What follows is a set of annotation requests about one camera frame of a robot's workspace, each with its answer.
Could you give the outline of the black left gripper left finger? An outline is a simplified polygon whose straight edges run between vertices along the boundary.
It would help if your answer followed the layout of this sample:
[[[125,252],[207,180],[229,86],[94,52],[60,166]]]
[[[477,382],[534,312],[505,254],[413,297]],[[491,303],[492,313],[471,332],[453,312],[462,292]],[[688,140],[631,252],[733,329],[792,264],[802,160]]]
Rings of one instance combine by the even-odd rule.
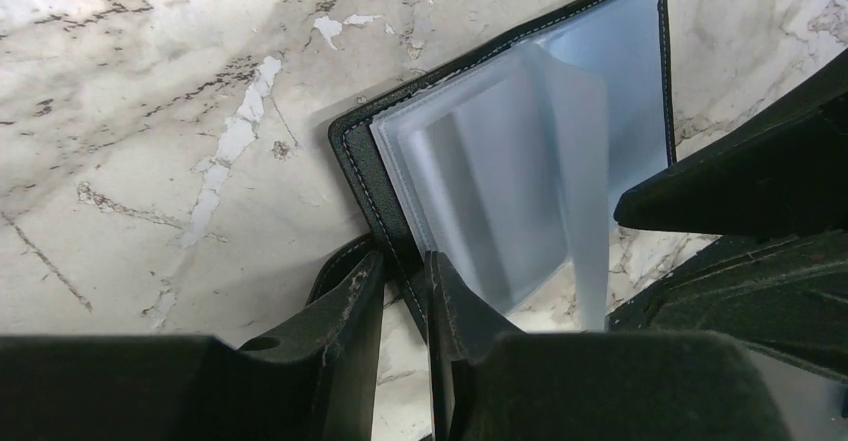
[[[369,252],[301,312],[212,336],[5,336],[5,440],[367,440],[384,269]]]

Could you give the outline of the black leather card holder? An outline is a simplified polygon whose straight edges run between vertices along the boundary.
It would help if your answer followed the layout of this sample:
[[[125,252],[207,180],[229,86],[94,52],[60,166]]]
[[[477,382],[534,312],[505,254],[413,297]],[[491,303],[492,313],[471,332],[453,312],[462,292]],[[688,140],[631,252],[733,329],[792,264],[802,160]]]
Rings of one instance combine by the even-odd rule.
[[[667,0],[576,0],[333,120],[330,146],[416,327],[424,258],[501,314],[571,263],[605,327],[608,237],[676,160]]]

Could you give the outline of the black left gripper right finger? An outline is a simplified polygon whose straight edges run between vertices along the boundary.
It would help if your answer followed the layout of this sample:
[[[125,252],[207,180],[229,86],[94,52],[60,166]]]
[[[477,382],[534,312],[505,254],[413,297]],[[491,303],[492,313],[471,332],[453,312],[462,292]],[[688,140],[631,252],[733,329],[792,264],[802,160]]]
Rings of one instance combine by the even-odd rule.
[[[698,331],[527,333],[425,257],[436,440],[786,440],[758,370]]]

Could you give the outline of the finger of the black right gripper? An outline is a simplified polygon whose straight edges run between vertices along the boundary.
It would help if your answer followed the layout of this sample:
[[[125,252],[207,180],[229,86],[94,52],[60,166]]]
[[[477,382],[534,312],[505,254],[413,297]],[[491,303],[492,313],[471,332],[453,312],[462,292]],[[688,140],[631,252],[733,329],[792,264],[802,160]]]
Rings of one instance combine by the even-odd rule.
[[[847,234],[724,236],[608,316],[612,331],[700,330],[844,383]]]
[[[779,238],[847,226],[847,55],[749,121],[627,190],[622,226]]]

